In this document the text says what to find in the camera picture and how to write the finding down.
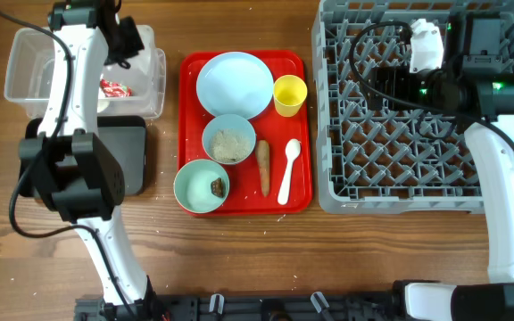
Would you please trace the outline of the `yellow plastic cup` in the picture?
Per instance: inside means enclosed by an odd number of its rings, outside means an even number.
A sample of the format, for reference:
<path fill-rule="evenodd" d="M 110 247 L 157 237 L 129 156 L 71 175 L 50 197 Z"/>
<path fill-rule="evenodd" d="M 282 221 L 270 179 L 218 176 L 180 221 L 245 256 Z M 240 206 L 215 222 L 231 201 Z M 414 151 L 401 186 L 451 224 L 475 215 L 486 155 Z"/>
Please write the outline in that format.
<path fill-rule="evenodd" d="M 274 83 L 274 106 L 277 113 L 290 118 L 297 114 L 308 94 L 305 82 L 296 75 L 284 75 Z"/>

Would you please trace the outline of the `light blue bowl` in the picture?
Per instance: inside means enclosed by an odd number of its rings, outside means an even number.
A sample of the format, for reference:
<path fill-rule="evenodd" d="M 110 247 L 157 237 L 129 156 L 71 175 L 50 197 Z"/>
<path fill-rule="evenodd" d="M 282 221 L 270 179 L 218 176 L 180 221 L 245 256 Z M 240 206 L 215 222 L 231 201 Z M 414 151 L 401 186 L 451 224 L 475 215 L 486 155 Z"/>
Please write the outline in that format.
<path fill-rule="evenodd" d="M 256 132 L 245 118 L 225 114 L 212 119 L 203 130 L 203 149 L 223 165 L 236 165 L 247 159 L 256 145 Z"/>

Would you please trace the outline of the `pile of rice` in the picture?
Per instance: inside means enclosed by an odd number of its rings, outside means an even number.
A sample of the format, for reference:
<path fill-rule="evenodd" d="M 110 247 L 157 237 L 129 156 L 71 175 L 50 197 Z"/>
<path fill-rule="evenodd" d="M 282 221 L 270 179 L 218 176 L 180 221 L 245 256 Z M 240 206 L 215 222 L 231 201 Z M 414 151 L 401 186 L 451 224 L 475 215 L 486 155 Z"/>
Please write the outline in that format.
<path fill-rule="evenodd" d="M 249 137 L 236 129 L 220 129 L 211 138 L 210 154 L 214 160 L 232 164 L 244 160 L 252 150 Z"/>

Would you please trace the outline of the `mint green bowl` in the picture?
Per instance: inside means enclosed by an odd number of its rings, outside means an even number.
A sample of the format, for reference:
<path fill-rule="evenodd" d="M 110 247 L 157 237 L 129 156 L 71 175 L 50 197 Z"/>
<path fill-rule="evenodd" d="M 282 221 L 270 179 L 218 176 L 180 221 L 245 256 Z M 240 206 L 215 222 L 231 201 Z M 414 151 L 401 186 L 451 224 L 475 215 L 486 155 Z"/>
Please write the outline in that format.
<path fill-rule="evenodd" d="M 211 182 L 220 177 L 225 187 L 225 197 L 211 193 Z M 192 160 L 177 173 L 173 192 L 178 204 L 194 214 L 212 212 L 222 206 L 228 198 L 230 181 L 226 170 L 213 160 Z"/>

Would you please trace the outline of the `brown food scrap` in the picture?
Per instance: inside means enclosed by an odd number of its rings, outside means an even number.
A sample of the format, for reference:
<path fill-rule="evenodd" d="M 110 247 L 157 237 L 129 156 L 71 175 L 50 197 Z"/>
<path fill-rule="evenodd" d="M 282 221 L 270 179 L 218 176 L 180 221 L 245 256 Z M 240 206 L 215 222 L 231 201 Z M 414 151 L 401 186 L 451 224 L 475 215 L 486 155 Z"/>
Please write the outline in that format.
<path fill-rule="evenodd" d="M 211 182 L 211 193 L 219 198 L 225 197 L 225 187 L 220 177 Z"/>

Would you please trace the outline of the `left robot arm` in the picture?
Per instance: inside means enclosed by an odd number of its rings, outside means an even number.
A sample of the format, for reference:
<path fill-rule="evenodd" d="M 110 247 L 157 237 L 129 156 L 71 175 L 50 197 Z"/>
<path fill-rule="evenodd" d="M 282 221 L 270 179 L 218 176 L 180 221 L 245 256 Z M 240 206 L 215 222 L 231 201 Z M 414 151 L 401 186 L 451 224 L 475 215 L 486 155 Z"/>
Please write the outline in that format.
<path fill-rule="evenodd" d="M 118 20 L 118 1 L 54 4 L 46 35 L 54 41 L 54 74 L 37 135 L 20 142 L 21 175 L 12 193 L 28 189 L 59 213 L 87 247 L 103 283 L 99 316 L 153 320 L 160 315 L 149 277 L 131 249 L 121 219 L 126 184 L 120 164 L 98 135 L 97 103 L 104 66 L 126 69 L 144 45 L 134 21 Z"/>

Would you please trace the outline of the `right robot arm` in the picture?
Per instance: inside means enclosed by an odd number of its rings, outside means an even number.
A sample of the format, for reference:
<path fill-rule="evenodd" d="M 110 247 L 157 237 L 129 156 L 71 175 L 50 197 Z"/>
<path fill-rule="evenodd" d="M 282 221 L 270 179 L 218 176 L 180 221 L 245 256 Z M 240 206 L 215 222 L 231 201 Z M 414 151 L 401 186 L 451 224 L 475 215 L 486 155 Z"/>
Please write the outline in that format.
<path fill-rule="evenodd" d="M 405 281 L 399 310 L 419 320 L 514 320 L 514 73 L 502 66 L 498 14 L 459 13 L 445 29 L 399 24 L 406 67 L 378 67 L 361 78 L 372 110 L 422 110 L 457 120 L 484 199 L 489 236 L 487 284 Z"/>

